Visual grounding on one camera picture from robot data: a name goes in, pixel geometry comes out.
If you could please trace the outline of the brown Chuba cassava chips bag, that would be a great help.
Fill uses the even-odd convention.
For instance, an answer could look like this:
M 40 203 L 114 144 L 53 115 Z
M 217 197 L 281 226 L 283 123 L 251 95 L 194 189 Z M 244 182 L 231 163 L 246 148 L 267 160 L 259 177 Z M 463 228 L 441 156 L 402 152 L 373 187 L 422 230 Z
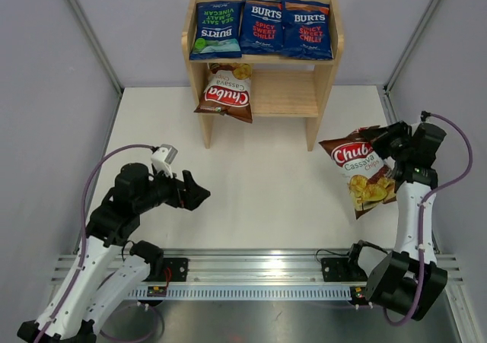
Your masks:
M 195 113 L 230 116 L 252 123 L 250 105 L 252 66 L 243 63 L 209 63 L 208 84 Z

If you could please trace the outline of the blue Burts spicy chilli bag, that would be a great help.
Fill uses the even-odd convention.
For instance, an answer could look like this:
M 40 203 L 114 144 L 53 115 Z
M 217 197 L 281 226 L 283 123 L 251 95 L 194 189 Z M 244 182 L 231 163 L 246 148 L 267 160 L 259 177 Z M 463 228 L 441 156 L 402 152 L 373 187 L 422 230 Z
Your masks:
M 240 26 L 240 50 L 245 55 L 277 54 L 283 48 L 282 3 L 246 0 Z

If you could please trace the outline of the blue Burts sea salt bag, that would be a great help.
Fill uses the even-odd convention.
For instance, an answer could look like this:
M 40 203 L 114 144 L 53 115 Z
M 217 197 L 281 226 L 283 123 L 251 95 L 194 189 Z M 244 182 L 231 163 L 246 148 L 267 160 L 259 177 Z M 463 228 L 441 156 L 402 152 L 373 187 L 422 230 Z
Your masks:
M 240 18 L 243 6 L 242 1 L 198 3 L 196 37 L 189 59 L 240 58 Z

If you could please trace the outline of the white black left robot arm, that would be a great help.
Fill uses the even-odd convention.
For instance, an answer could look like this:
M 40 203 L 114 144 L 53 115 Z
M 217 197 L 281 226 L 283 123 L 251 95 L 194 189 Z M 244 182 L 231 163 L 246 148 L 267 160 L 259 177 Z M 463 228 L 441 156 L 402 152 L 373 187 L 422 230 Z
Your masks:
M 96 341 L 128 292 L 164 273 L 163 250 L 141 241 L 123 265 L 106 276 L 110 263 L 139 227 L 141 215 L 162 204 L 193 211 L 210 195 L 188 170 L 177 179 L 164 171 L 151 175 L 140 163 L 123 166 L 91 213 L 81 250 L 55 297 L 37 319 L 21 324 L 18 337 L 25 342 Z

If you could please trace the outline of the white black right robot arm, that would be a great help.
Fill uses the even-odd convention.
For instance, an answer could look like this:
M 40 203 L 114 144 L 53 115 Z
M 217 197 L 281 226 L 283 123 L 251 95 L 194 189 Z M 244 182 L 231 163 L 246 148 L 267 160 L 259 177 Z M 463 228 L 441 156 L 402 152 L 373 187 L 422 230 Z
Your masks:
M 399 214 L 393 250 L 383 252 L 360 240 L 352 245 L 345 270 L 354 279 L 366 276 L 366 301 L 402 315 L 394 322 L 401 326 L 423 319 L 447 284 L 447 272 L 438 267 L 434 254 L 431 227 L 439 190 L 433 164 L 446 133 L 429 122 L 396 122 L 359 133 L 380 158 L 395 162 Z

